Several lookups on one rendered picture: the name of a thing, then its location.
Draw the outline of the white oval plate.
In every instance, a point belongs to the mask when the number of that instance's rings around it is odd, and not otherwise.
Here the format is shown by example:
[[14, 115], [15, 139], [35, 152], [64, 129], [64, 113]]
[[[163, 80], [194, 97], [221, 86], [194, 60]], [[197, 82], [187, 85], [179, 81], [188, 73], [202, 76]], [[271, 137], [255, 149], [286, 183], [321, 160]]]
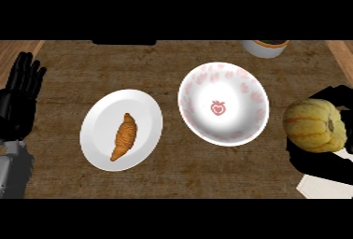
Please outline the white oval plate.
[[[129, 113], [137, 122], [134, 148], [113, 162], [119, 126]], [[82, 124], [80, 146], [91, 164], [117, 172], [135, 167], [151, 155], [163, 132], [163, 114], [154, 97], [140, 90], [110, 93], [94, 105]]]

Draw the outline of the white bowl with strawberry print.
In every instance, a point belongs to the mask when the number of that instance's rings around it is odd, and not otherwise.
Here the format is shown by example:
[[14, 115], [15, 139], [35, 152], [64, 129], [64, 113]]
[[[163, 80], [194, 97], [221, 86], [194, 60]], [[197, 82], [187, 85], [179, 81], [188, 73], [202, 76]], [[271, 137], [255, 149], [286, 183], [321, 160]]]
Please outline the white bowl with strawberry print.
[[252, 142], [270, 120], [265, 88], [252, 73], [231, 63], [206, 63], [188, 73], [178, 107], [197, 136], [225, 147]]

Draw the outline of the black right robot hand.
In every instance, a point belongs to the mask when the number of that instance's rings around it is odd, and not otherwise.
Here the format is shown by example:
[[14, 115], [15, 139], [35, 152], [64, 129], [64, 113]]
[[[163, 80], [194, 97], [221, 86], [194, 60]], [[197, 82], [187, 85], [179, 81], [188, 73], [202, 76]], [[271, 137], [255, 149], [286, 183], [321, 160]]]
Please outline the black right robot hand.
[[[335, 106], [345, 106], [342, 111], [348, 141], [345, 149], [353, 155], [353, 89], [345, 85], [329, 86], [312, 95], [314, 99], [324, 99]], [[342, 158], [335, 152], [312, 153], [301, 149], [292, 140], [287, 140], [290, 161], [296, 169], [312, 176], [342, 182], [353, 186], [353, 161]]]

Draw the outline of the brown woven placemat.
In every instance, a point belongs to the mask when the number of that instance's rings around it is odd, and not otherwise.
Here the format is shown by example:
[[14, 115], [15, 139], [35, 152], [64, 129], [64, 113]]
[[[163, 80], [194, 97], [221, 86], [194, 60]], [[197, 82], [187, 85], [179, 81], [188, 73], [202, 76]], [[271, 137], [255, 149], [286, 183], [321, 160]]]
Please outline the brown woven placemat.
[[[327, 44], [295, 41], [280, 57], [261, 59], [239, 41], [162, 41], [100, 46], [49, 41], [38, 54], [48, 68], [27, 146], [35, 156], [32, 198], [296, 198], [302, 173], [286, 150], [283, 112], [346, 77]], [[206, 142], [178, 110], [178, 89], [205, 63], [228, 62], [259, 79], [271, 119], [259, 138], [236, 148]], [[92, 166], [82, 153], [82, 121], [113, 91], [148, 92], [163, 112], [163, 135], [147, 160], [123, 172]]]

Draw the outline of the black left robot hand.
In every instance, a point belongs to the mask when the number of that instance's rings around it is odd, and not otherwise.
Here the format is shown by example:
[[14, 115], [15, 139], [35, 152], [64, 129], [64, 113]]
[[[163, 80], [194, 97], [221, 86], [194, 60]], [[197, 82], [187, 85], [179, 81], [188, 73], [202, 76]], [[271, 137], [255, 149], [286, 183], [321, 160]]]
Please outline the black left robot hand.
[[18, 54], [7, 88], [0, 90], [0, 142], [24, 140], [32, 133], [38, 95], [48, 68], [30, 52]]

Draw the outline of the white pot with orange rim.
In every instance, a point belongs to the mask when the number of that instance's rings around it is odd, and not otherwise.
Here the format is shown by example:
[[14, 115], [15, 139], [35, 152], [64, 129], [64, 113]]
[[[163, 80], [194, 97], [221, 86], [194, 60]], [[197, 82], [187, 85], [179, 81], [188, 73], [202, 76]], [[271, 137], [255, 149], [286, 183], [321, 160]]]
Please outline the white pot with orange rim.
[[241, 44], [246, 50], [264, 59], [277, 58], [290, 41], [289, 40], [243, 40]]

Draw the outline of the yellow squash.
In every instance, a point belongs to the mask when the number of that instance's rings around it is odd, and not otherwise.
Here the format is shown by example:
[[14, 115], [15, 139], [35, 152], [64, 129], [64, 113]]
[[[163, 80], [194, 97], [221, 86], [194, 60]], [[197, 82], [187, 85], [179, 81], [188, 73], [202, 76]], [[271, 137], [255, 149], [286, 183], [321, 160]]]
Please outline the yellow squash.
[[304, 99], [286, 109], [284, 130], [295, 145], [314, 153], [336, 152], [348, 136], [337, 107], [324, 99]]

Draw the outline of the brown croissant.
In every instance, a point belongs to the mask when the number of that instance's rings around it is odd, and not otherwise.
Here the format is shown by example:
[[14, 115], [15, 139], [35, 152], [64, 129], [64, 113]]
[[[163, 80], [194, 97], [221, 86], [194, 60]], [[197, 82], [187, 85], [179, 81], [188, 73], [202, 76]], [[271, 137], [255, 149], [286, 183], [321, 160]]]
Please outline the brown croissant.
[[138, 126], [134, 116], [126, 113], [123, 123], [119, 126], [116, 141], [114, 141], [114, 152], [112, 161], [117, 161], [135, 145]]

